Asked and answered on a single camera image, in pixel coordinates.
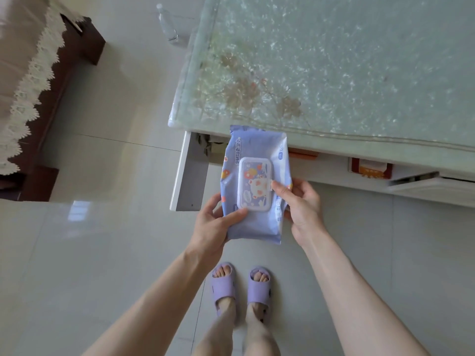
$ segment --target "plastic bottle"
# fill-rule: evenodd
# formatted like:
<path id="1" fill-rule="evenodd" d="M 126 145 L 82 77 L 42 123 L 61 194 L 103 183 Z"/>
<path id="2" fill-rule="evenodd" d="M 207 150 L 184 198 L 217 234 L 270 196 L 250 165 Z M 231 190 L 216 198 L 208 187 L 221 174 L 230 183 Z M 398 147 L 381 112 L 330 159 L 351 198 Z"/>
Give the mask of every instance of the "plastic bottle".
<path id="1" fill-rule="evenodd" d="M 173 20 L 171 19 L 171 14 L 163 8 L 162 4 L 157 5 L 158 10 L 158 19 L 160 20 L 160 25 L 162 25 L 162 30 L 165 36 L 170 43 L 176 43 L 178 41 L 178 33 L 173 26 Z"/>

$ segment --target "purple slipper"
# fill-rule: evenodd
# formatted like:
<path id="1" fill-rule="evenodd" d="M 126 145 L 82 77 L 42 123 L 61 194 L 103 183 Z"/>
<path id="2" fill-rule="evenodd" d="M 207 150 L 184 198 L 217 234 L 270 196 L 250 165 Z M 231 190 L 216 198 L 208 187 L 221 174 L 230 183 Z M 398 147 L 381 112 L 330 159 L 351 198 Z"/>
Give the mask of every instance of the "purple slipper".
<path id="1" fill-rule="evenodd" d="M 269 281 L 260 282 L 254 281 L 253 277 L 257 273 L 263 273 L 267 276 Z M 262 266 L 255 267 L 249 273 L 248 287 L 247 287 L 247 304 L 251 302 L 259 302 L 266 305 L 270 309 L 270 297 L 271 297 L 271 277 L 270 272 Z"/>
<path id="2" fill-rule="evenodd" d="M 213 277 L 216 272 L 216 269 L 219 267 L 229 266 L 231 268 L 231 273 L 223 277 Z M 220 263 L 217 265 L 213 272 L 211 272 L 211 290 L 213 292 L 214 304 L 216 306 L 217 315 L 221 315 L 221 310 L 217 306 L 217 301 L 223 297 L 233 297 L 236 299 L 236 287 L 234 285 L 234 280 L 236 278 L 236 272 L 234 271 L 233 265 L 230 263 Z"/>

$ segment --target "glass tabletop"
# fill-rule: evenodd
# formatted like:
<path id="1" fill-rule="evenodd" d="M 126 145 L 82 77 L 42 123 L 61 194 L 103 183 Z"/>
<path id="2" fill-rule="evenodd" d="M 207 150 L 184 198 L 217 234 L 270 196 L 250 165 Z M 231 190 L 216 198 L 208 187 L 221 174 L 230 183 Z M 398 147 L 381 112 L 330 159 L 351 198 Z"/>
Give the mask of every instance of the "glass tabletop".
<path id="1" fill-rule="evenodd" d="M 206 0 L 169 124 L 474 151 L 474 6 Z"/>

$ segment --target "wooden furniture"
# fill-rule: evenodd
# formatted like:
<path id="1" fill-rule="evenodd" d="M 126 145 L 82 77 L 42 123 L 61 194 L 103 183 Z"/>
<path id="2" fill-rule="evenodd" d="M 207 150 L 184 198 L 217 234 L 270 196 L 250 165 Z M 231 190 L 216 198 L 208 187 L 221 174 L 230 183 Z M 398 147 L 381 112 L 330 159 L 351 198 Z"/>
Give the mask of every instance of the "wooden furniture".
<path id="1" fill-rule="evenodd" d="M 27 123 L 31 135 L 22 138 L 20 155 L 9 159 L 20 167 L 20 171 L 8 176 L 0 176 L 0 185 L 14 187 L 0 190 L 0 198 L 15 201 L 49 201 L 56 181 L 58 169 L 40 165 L 37 162 L 41 146 L 55 117 L 61 97 L 68 86 L 74 67 L 80 59 L 97 65 L 104 49 L 105 40 L 99 34 L 90 18 L 79 23 L 78 30 L 63 17 L 67 30 L 63 33 L 64 47 L 58 50 L 59 62 L 53 65 L 55 77 L 51 89 L 43 91 L 36 106 L 40 117 Z"/>

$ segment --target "lace trim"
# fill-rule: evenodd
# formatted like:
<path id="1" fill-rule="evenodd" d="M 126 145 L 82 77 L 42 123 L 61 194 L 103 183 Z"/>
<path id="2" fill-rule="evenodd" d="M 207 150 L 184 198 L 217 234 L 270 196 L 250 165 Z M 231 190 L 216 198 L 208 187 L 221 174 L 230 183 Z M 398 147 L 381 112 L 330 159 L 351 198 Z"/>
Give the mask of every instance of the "lace trim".
<path id="1" fill-rule="evenodd" d="M 18 172 L 20 168 L 8 161 L 19 155 L 18 141 L 31 134 L 26 123 L 39 117 L 35 105 L 39 105 L 42 91 L 51 89 L 50 79 L 54 78 L 52 66 L 59 61 L 57 51 L 64 46 L 63 32 L 66 25 L 60 14 L 60 6 L 51 2 L 46 13 L 46 26 L 37 43 L 37 54 L 30 61 L 28 72 L 19 82 L 10 107 L 10 118 L 0 133 L 0 175 Z"/>

